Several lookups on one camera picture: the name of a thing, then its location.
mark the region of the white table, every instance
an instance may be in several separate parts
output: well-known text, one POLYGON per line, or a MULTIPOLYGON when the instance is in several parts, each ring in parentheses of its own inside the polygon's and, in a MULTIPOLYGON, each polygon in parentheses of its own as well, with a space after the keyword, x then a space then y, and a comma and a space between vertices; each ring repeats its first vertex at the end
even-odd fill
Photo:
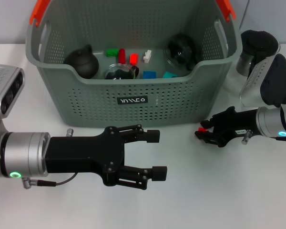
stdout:
MULTIPOLYGON (((281 53, 286 57, 286 45, 281 53)), ((0 45, 0 64, 24 69, 26 85, 4 124, 14 132, 64 136, 60 118, 24 45, 0 45)), ((211 117, 231 105, 241 111, 237 91, 244 78, 233 74, 219 93, 211 117)), ((19 179, 0 178, 0 229, 286 229, 286 142, 262 136, 241 138, 224 148, 194 136, 199 124, 161 127, 160 143, 126 144, 125 164, 168 166, 165 182, 145 191, 106 187, 96 174, 79 174, 58 187, 25 190, 19 179)), ((103 129, 76 128, 74 136, 103 129)), ((71 174, 50 174, 63 181, 71 174)))

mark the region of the orange basket handle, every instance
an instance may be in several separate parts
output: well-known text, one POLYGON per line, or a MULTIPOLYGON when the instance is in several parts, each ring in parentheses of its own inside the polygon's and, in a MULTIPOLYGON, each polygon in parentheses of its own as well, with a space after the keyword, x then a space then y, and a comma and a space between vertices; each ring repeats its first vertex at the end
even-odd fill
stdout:
POLYGON ((44 12, 46 11, 51 0, 37 0, 37 3, 33 9, 33 12, 30 17, 30 25, 33 24, 33 20, 36 19, 36 27, 39 26, 44 12))
POLYGON ((226 22, 230 21, 229 14, 232 14, 232 18, 235 20, 235 12, 229 0, 216 0, 226 22))

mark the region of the green block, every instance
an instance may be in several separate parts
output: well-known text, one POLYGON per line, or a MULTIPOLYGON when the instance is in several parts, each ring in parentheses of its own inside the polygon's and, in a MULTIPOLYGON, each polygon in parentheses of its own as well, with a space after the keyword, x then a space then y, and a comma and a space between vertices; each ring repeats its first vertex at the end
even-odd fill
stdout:
POLYGON ((119 49, 107 49, 106 50, 106 56, 118 56, 119 55, 119 49))

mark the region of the red block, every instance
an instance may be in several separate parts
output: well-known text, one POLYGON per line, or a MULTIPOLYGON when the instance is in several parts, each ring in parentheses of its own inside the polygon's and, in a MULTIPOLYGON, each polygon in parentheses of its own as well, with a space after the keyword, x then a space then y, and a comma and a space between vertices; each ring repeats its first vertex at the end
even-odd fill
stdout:
POLYGON ((125 49, 119 50, 119 63, 126 64, 125 49))
POLYGON ((198 131, 205 132, 205 131, 206 131, 206 129, 204 129, 204 128, 202 128, 202 127, 199 127, 199 128, 198 128, 198 131))
POLYGON ((138 62, 138 59, 139 59, 139 55, 138 55, 138 54, 136 54, 136 53, 130 54, 129 63, 130 63, 131 65, 136 65, 137 62, 138 62))

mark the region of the gray plastic basket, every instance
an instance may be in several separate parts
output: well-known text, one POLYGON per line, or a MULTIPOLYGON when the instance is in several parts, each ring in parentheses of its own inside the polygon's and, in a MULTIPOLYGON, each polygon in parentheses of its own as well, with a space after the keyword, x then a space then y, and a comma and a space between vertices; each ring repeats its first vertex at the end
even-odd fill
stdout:
POLYGON ((232 16, 228 17, 229 22, 215 0, 52 0, 39 26, 36 19, 29 25, 26 55, 37 66, 69 125, 199 122, 210 112, 232 61, 241 53, 238 28, 232 16), (109 65, 116 63, 103 54, 108 48, 124 48, 126 54, 139 53, 140 58, 147 49, 152 50, 150 62, 140 60, 137 66, 141 73, 154 70, 162 77, 171 70, 163 57, 163 47, 168 38, 180 32, 192 37, 200 53, 201 61, 188 76, 101 79, 109 65), (69 53, 86 44, 92 45, 100 63, 98 74, 90 80, 62 64, 69 53), (148 102, 117 102, 117 98, 137 96, 147 96, 148 102))

